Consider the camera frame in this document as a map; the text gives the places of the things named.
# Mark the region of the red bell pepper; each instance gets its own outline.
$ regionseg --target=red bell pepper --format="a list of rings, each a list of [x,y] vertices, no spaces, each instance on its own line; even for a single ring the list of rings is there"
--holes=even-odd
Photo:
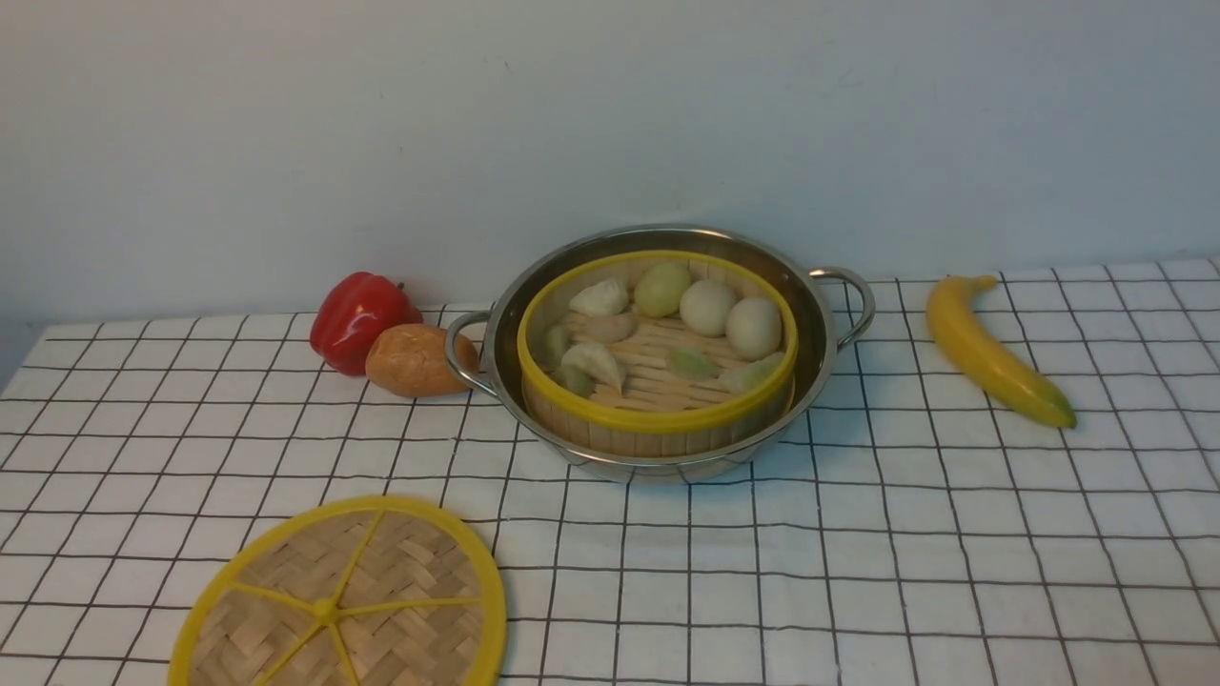
[[[310,330],[309,344],[336,371],[364,376],[365,358],[381,332],[422,321],[423,315],[411,304],[401,284],[357,271],[326,297]]]

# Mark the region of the yellow banana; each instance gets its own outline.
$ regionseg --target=yellow banana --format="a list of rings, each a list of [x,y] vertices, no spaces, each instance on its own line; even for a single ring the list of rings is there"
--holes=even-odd
[[[1008,348],[975,317],[974,299],[996,287],[993,276],[947,276],[927,297],[932,341],[958,371],[1010,410],[1064,428],[1075,428],[1076,413],[1063,392]]]

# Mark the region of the yellow rim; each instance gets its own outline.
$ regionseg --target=yellow rim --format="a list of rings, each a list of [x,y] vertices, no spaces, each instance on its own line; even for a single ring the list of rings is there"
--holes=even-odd
[[[339,581],[333,599],[338,599],[343,596],[343,591],[348,585],[348,579],[350,579],[351,572],[355,569],[356,560],[360,558],[360,554],[364,553],[365,546],[368,544],[373,530],[377,527],[377,524],[381,521],[382,516],[386,515],[386,513],[400,513],[422,519],[437,529],[440,529],[456,541],[458,547],[466,553],[471,565],[475,568],[475,574],[478,576],[482,596],[476,598],[427,598],[400,603],[383,603],[361,608],[344,608],[343,610],[339,610],[338,615],[342,618],[405,607],[479,603],[483,609],[483,632],[479,640],[478,654],[475,657],[475,662],[471,664],[470,673],[466,677],[466,686],[490,686],[495,684],[499,680],[500,664],[504,659],[504,646],[508,634],[508,610],[505,608],[504,599],[504,583],[500,581],[500,571],[495,565],[495,559],[492,557],[492,553],[488,552],[478,535],[475,533],[472,529],[466,526],[466,522],[434,505],[396,496],[365,496],[360,498],[338,500],[299,514],[260,536],[254,541],[254,543],[250,543],[245,549],[238,553],[237,557],[221,568],[207,587],[204,588],[204,592],[199,596],[195,605],[187,615],[187,620],[183,623],[182,630],[178,632],[178,638],[173,644],[173,654],[170,658],[170,685],[189,686],[190,655],[194,652],[195,641],[199,637],[199,631],[203,629],[204,620],[207,618],[207,614],[212,610],[216,601],[224,591],[239,588],[242,591],[287,604],[301,604],[305,605],[303,609],[310,610],[311,608],[303,601],[271,588],[260,588],[238,583],[235,579],[246,565],[288,536],[298,533],[303,529],[320,521],[357,511],[373,511],[377,513],[377,516],[373,520],[373,525],[365,532],[364,540],[353,552],[351,561],[348,564],[344,576]],[[293,649],[272,665],[271,671],[264,675],[262,681],[270,681],[274,673],[287,664],[293,654],[295,654],[296,649],[304,646],[309,640],[312,640],[312,637],[320,631],[329,634],[332,641],[336,643],[336,652],[338,653],[339,659],[343,660],[343,670],[346,674],[348,680],[351,682],[351,686],[357,686],[359,680],[356,679],[355,669],[353,668],[351,659],[343,644],[343,638],[339,636],[339,630],[334,626],[334,624],[328,624],[326,626],[315,625],[314,630],[307,636],[298,641],[298,644],[294,646]]]
[[[780,309],[780,317],[783,320],[786,350],[783,353],[783,359],[780,361],[780,366],[776,367],[775,372],[767,377],[766,381],[744,395],[732,400],[726,400],[710,408],[683,410],[678,413],[642,413],[638,410],[608,408],[587,398],[581,398],[580,395],[570,393],[562,386],[555,383],[555,381],[538,366],[538,363],[534,361],[533,355],[529,353],[529,342],[528,336],[526,334],[529,330],[529,320],[533,317],[539,303],[549,297],[556,288],[560,288],[562,284],[580,277],[583,273],[605,265],[639,259],[695,260],[719,266],[756,283]],[[517,356],[521,360],[521,374],[526,382],[532,383],[534,388],[537,388],[538,392],[553,405],[573,416],[616,431],[630,431],[633,433],[689,433],[731,424],[734,420],[756,410],[777,391],[780,391],[780,387],[783,385],[783,380],[792,374],[792,370],[797,364],[797,319],[792,315],[792,309],[788,306],[787,300],[783,299],[783,295],[781,295],[773,286],[745,267],[720,258],[700,255],[698,253],[687,253],[684,250],[639,250],[636,253],[611,255],[609,258],[601,258],[600,260],[583,264],[551,281],[542,291],[539,291],[538,294],[534,295],[533,300],[529,301],[525,314],[521,316],[521,326],[517,328]]]

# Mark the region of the grid tablecloth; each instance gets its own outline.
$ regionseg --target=grid tablecloth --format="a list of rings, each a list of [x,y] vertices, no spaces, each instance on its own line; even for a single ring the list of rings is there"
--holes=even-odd
[[[980,299],[1078,409],[1068,432],[948,366],[931,284],[874,283],[810,413],[695,486],[597,481],[489,398],[323,370],[307,314],[52,327],[0,402],[0,679],[163,684],[245,543],[403,493],[493,548],[509,685],[1215,684],[1216,264],[1006,273]]]

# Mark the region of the stainless steel pot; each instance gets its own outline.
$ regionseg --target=stainless steel pot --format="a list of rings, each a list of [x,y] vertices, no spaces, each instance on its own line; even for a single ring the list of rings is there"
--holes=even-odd
[[[732,446],[677,458],[632,458],[599,453],[547,431],[526,411],[521,394],[516,341],[526,305],[547,283],[572,267],[621,253],[658,249],[689,250],[732,260],[765,278],[783,294],[797,317],[800,339],[792,409],[771,426]],[[831,308],[814,284],[814,281],[826,278],[847,282],[863,299],[860,319],[842,338],[836,337]],[[534,262],[509,286],[490,311],[464,315],[449,326],[445,359],[449,369],[467,386],[499,399],[517,421],[571,464],[611,481],[693,483],[749,461],[760,448],[775,441],[793,420],[802,416],[826,385],[838,350],[855,342],[869,328],[875,312],[872,291],[867,282],[850,270],[800,270],[765,245],[716,228],[644,225],[590,236],[564,245]],[[483,321],[488,322],[483,334],[483,366],[487,371],[486,377],[479,377],[462,369],[454,345],[462,328]]]

